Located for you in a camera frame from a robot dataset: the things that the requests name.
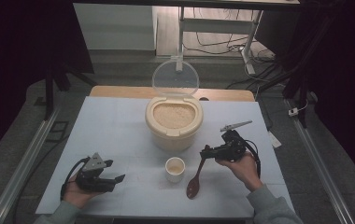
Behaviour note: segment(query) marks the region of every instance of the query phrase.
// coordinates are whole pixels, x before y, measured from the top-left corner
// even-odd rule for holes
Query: table surface
[[[199,90],[197,97],[212,99],[201,101],[204,122],[195,135],[194,144],[175,154],[157,148],[151,141],[144,111],[149,97],[155,93],[153,91],[146,87],[93,88],[79,112],[64,152],[37,208],[38,214],[50,214],[54,211],[59,204],[60,186],[71,167],[80,159],[98,152],[104,160],[114,161],[101,177],[114,178],[123,174],[126,177],[113,192],[91,200],[83,210],[85,215],[251,218],[253,208],[246,199],[249,191],[230,170],[213,160],[206,161],[204,165],[198,195],[193,200],[185,195],[187,184],[194,177],[201,160],[200,150],[205,144],[212,147],[223,144],[220,128],[225,124],[248,119],[253,122],[236,130],[257,145],[262,161],[263,183],[276,196],[285,197],[292,208],[262,113],[258,104],[253,102],[250,91]],[[141,99],[131,97],[135,92],[140,92]],[[233,96],[233,101],[214,100],[228,98],[229,93]],[[239,101],[238,96],[249,99],[249,102]],[[168,182],[164,173],[164,163],[172,156],[179,156],[186,163],[184,177],[177,184]]]

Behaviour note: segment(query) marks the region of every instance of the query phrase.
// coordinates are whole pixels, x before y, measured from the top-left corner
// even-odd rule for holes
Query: brown spoon
[[[206,145],[205,150],[210,150],[210,146]],[[198,191],[200,190],[200,172],[205,163],[206,159],[201,159],[200,166],[198,166],[197,174],[195,177],[189,182],[186,189],[186,195],[189,199],[192,199],[197,195]]]

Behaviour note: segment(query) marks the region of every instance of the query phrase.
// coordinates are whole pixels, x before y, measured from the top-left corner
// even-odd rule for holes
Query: cream cup
[[[177,183],[183,178],[186,165],[181,158],[172,157],[165,163],[166,179],[172,183]]]

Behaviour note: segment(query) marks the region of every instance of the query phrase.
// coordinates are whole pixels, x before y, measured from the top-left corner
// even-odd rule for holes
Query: gray sleeve
[[[61,204],[51,216],[43,215],[35,221],[35,224],[73,224],[80,211],[73,204],[61,201]]]
[[[289,208],[285,198],[276,198],[267,186],[263,185],[248,195],[248,200],[256,213],[254,222],[262,223],[303,223]]]

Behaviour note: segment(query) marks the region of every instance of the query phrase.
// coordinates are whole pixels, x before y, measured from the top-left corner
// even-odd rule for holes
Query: plastic lid
[[[189,63],[171,60],[157,67],[152,86],[163,95],[193,95],[199,88],[198,74]]]

